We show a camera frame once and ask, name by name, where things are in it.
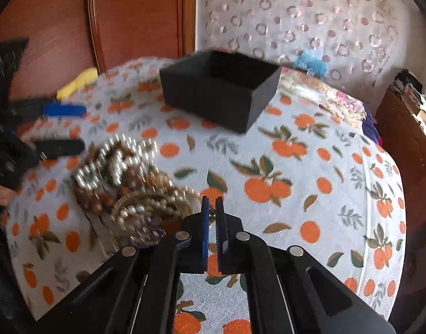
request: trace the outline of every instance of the open black box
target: open black box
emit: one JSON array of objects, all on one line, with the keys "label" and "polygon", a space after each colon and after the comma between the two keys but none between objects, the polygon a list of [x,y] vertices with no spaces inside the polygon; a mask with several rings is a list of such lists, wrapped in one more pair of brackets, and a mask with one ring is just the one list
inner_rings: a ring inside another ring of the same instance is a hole
[{"label": "open black box", "polygon": [[281,67],[239,53],[206,51],[160,70],[165,102],[238,133],[274,96]]}]

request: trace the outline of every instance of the tablecloth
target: tablecloth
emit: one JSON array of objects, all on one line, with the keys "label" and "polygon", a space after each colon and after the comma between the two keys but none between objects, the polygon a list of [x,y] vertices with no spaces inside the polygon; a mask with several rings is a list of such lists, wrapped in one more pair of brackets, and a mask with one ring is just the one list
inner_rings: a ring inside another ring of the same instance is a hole
[{"label": "tablecloth", "polygon": [[[245,135],[167,106],[159,68],[142,58],[101,75],[71,98],[82,119],[39,120],[25,138],[116,132],[155,139],[156,165],[210,199],[269,245],[304,247],[377,313],[388,318],[405,251],[400,173],[381,147],[305,99],[277,92]],[[1,218],[21,292],[36,319],[105,258],[69,188],[81,157],[45,161],[24,177]],[[210,230],[208,272],[181,276],[177,333],[250,331],[243,278],[217,270]]]}]

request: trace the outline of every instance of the wooden wardrobe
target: wooden wardrobe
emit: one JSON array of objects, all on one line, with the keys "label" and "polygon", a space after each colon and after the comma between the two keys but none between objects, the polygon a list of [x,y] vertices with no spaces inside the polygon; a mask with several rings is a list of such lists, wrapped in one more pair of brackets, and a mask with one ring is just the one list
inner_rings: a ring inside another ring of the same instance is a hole
[{"label": "wooden wardrobe", "polygon": [[0,41],[28,37],[11,98],[50,95],[81,71],[194,50],[196,0],[9,0]]}]

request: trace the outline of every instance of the black tool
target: black tool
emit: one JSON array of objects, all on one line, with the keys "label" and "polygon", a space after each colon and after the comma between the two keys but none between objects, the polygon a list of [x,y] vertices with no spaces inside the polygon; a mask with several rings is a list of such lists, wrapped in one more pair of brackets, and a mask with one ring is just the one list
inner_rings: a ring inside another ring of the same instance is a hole
[{"label": "black tool", "polygon": [[299,246],[267,246],[224,213],[182,221],[156,246],[126,246],[43,316],[34,333],[170,334],[179,277],[207,270],[208,218],[216,215],[219,270],[246,278],[253,334],[394,334],[393,327]]}]

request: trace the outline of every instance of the orange fruit print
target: orange fruit print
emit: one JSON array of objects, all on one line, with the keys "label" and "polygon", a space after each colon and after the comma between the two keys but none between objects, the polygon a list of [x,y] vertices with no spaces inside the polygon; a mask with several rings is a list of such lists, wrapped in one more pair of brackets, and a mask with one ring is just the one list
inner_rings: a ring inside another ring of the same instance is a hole
[{"label": "orange fruit print", "polygon": [[385,259],[385,252],[380,247],[374,251],[374,266],[376,269],[383,269]]},{"label": "orange fruit print", "polygon": [[380,168],[375,167],[373,169],[373,172],[374,172],[375,176],[377,176],[380,179],[383,179],[383,172],[380,170]]},{"label": "orange fruit print", "polygon": [[281,102],[281,104],[284,104],[284,105],[292,104],[292,99],[290,99],[289,97],[286,97],[285,95],[279,98],[279,101]]},{"label": "orange fruit print", "polygon": [[371,156],[371,151],[368,149],[368,148],[366,148],[366,147],[361,147],[361,150],[363,151],[363,153],[365,154],[365,155],[367,155],[368,157],[370,157]]},{"label": "orange fruit print", "polygon": [[357,280],[354,279],[353,277],[350,277],[348,279],[346,279],[346,281],[344,282],[344,285],[351,290],[353,293],[355,293],[355,291],[357,291]]},{"label": "orange fruit print", "polygon": [[330,161],[330,153],[329,153],[329,151],[327,149],[325,149],[325,148],[318,148],[317,149],[317,154],[324,161]]},{"label": "orange fruit print", "polygon": [[212,205],[214,205],[214,203],[216,202],[216,198],[217,197],[223,197],[222,196],[222,192],[218,190],[218,188],[216,187],[209,187],[204,189],[201,193],[200,196],[207,196],[207,198],[209,199],[210,203]]},{"label": "orange fruit print", "polygon": [[327,178],[320,177],[317,179],[317,186],[321,193],[328,195],[332,192],[332,184]]},{"label": "orange fruit print", "polygon": [[270,191],[275,197],[286,198],[290,196],[290,186],[283,181],[274,181],[270,186]]},{"label": "orange fruit print", "polygon": [[385,245],[385,260],[389,260],[393,257],[393,247],[392,245]]},{"label": "orange fruit print", "polygon": [[272,115],[281,115],[281,114],[283,114],[283,112],[281,110],[279,110],[278,108],[275,108],[275,107],[267,107],[266,108],[266,113],[272,114]]},{"label": "orange fruit print", "polygon": [[66,168],[68,170],[73,170],[75,167],[77,167],[79,163],[79,159],[77,157],[69,157],[68,161],[66,162]]},{"label": "orange fruit print", "polygon": [[244,191],[248,198],[258,203],[265,203],[270,199],[270,187],[260,178],[249,178],[244,184]]},{"label": "orange fruit print", "polygon": [[33,217],[33,224],[30,225],[30,237],[37,237],[49,230],[49,216],[47,213],[42,213],[38,218]]},{"label": "orange fruit print", "polygon": [[69,207],[67,203],[63,203],[58,209],[57,209],[57,219],[60,221],[66,220],[69,214]]},{"label": "orange fruit print", "polygon": [[48,192],[53,192],[56,186],[57,186],[56,180],[50,179],[45,185],[45,190]]},{"label": "orange fruit print", "polygon": [[27,285],[32,289],[36,288],[36,276],[32,270],[25,270],[24,278],[26,279]]},{"label": "orange fruit print", "polygon": [[238,319],[233,320],[223,326],[223,334],[251,334],[250,321]]},{"label": "orange fruit print", "polygon": [[363,163],[362,157],[360,157],[357,153],[353,153],[352,154],[352,158],[358,164],[362,164]]},{"label": "orange fruit print", "polygon": [[140,136],[144,139],[156,138],[157,130],[154,128],[145,129]]},{"label": "orange fruit print", "polygon": [[244,183],[244,192],[252,201],[266,203],[271,200],[272,203],[281,207],[279,199],[287,198],[292,193],[292,182],[289,179],[282,178],[282,172],[272,173],[275,168],[269,157],[261,156],[259,163],[253,158],[250,166],[235,161],[230,162],[237,171],[253,176]]},{"label": "orange fruit print", "polygon": [[306,129],[315,124],[315,119],[307,114],[300,114],[295,119],[295,125],[300,129]]},{"label": "orange fruit print", "polygon": [[401,233],[405,233],[405,232],[406,232],[406,225],[405,225],[405,222],[400,221],[399,229],[400,229],[400,232],[401,232]]},{"label": "orange fruit print", "polygon": [[304,241],[313,244],[320,237],[320,228],[314,221],[306,221],[301,225],[299,233]]},{"label": "orange fruit print", "polygon": [[44,298],[46,304],[48,304],[48,305],[52,305],[53,304],[53,292],[49,288],[49,286],[44,286],[43,287],[43,298]]},{"label": "orange fruit print", "polygon": [[217,269],[217,254],[212,254],[208,258],[207,262],[207,274],[208,276],[215,276],[219,277],[222,276],[222,274]]},{"label": "orange fruit print", "polygon": [[394,295],[394,291],[396,291],[396,282],[392,280],[388,284],[388,289],[386,290],[386,293],[388,294],[389,297],[392,297],[392,295]]},{"label": "orange fruit print", "polygon": [[176,334],[196,334],[200,331],[200,322],[190,313],[174,316],[173,332]]},{"label": "orange fruit print", "polygon": [[216,128],[216,123],[212,123],[211,121],[206,121],[205,119],[200,124],[205,129],[213,129]]},{"label": "orange fruit print", "polygon": [[375,287],[376,287],[376,284],[374,280],[369,279],[364,285],[363,295],[371,296],[374,292]]},{"label": "orange fruit print", "polygon": [[18,235],[19,231],[20,231],[20,226],[17,223],[15,223],[12,226],[12,235],[14,235],[14,236]]},{"label": "orange fruit print", "polygon": [[76,252],[80,246],[80,235],[71,231],[66,235],[66,247],[71,252]]},{"label": "orange fruit print", "polygon": [[165,143],[160,147],[160,154],[166,158],[172,158],[179,154],[179,146],[176,143]]}]

